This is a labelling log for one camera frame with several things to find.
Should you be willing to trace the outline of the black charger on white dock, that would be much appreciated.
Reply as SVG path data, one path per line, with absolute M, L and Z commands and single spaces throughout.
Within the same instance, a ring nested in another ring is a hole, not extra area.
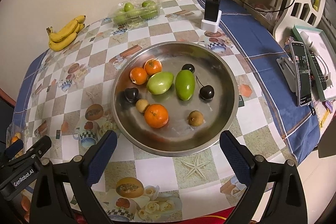
M 204 18 L 201 21 L 201 29 L 216 33 L 222 12 L 219 9 L 219 0 L 205 0 Z

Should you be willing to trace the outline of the green tray box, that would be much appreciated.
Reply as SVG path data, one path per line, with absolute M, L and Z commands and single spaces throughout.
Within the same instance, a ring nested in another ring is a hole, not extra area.
M 335 52 L 323 30 L 295 25 L 293 27 L 295 38 L 299 42 L 303 42 L 308 50 L 307 56 L 309 59 L 309 50 L 317 57 L 317 61 L 325 76 L 327 88 L 322 90 L 316 85 L 319 100 L 329 101 L 335 99 Z

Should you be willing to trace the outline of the silver metal bowl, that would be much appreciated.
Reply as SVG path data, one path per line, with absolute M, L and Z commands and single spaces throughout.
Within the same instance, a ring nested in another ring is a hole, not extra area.
M 185 64 L 195 67 L 195 90 L 188 101 L 180 100 L 175 87 L 161 95 L 151 94 L 145 85 L 131 82 L 129 73 L 141 67 L 148 59 L 156 58 L 163 70 L 177 75 Z M 215 90 L 212 100 L 200 98 L 196 76 L 203 85 Z M 139 99 L 150 104 L 163 105 L 169 113 L 169 121 L 161 128 L 151 128 L 139 113 L 135 103 L 127 102 L 126 88 L 137 88 Z M 239 91 L 236 79 L 228 64 L 206 47 L 189 42 L 165 42 L 153 45 L 128 58 L 116 75 L 111 90 L 113 118 L 123 135 L 137 147 L 158 156 L 188 156 L 214 145 L 221 132 L 228 130 L 238 110 Z M 204 122 L 194 127 L 188 124 L 190 112 L 198 110 Z

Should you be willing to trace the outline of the black smartphone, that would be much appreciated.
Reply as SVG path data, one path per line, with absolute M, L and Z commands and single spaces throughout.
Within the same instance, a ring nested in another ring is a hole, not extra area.
M 290 51 L 295 68 L 297 104 L 298 106 L 305 106 L 311 102 L 310 67 L 305 44 L 291 42 Z

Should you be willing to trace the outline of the yellow longan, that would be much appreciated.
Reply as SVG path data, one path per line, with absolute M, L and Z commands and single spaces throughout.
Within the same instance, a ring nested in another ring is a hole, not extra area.
M 137 111 L 142 114 L 146 111 L 148 106 L 149 102 L 146 99 L 139 99 L 135 104 Z

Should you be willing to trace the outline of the small orange mandarin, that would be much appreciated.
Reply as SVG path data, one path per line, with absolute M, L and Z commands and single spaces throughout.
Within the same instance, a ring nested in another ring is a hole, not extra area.
M 135 67 L 130 71 L 130 80 L 136 85 L 143 85 L 147 82 L 147 72 L 142 67 Z

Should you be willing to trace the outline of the clear box of green fruits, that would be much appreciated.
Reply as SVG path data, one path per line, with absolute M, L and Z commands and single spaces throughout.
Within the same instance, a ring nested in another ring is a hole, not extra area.
M 136 28 L 159 17 L 161 7 L 161 0 L 126 0 L 112 7 L 108 18 L 118 27 Z

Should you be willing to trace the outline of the checkered patterned tablecloth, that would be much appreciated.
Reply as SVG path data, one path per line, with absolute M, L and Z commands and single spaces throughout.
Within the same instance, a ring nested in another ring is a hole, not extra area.
M 291 141 L 311 117 L 273 75 L 263 80 L 251 53 L 276 56 L 276 42 L 243 48 L 224 22 L 204 31 L 204 0 L 148 6 L 139 27 L 121 12 L 70 36 L 29 67 L 13 116 L 13 139 L 53 166 L 83 156 L 105 133 L 114 137 L 92 190 L 112 221 L 208 223 L 232 207 L 246 184 L 223 145 L 229 130 L 254 155 L 301 162 Z

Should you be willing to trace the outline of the dark cherry with stem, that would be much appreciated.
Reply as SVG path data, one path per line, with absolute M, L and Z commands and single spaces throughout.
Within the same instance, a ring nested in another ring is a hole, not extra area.
M 203 85 L 201 81 L 199 80 L 198 76 L 196 76 L 198 84 L 201 85 L 201 88 L 199 90 L 199 96 L 201 99 L 205 101 L 210 101 L 213 99 L 215 95 L 215 90 L 211 85 Z

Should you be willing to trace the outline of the brown longan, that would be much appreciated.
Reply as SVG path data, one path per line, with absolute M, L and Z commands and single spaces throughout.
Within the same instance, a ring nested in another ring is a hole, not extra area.
M 198 111 L 198 110 L 194 110 L 192 112 L 190 112 L 189 116 L 188 116 L 188 124 L 194 127 L 198 127 L 201 126 L 204 122 L 204 117 L 203 114 Z

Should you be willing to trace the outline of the black remote control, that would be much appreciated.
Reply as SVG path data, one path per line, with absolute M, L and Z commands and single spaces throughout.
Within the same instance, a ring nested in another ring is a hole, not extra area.
M 316 85 L 320 86 L 322 90 L 325 90 L 327 88 L 325 76 L 321 71 L 316 55 L 311 50 L 309 50 L 309 62 Z

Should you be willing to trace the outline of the yellow banana bunch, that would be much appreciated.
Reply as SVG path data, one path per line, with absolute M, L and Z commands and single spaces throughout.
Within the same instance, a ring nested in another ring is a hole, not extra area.
M 76 39 L 77 34 L 85 27 L 85 19 L 85 15 L 79 15 L 58 32 L 54 32 L 53 27 L 47 27 L 49 48 L 54 52 L 59 52 L 68 47 Z

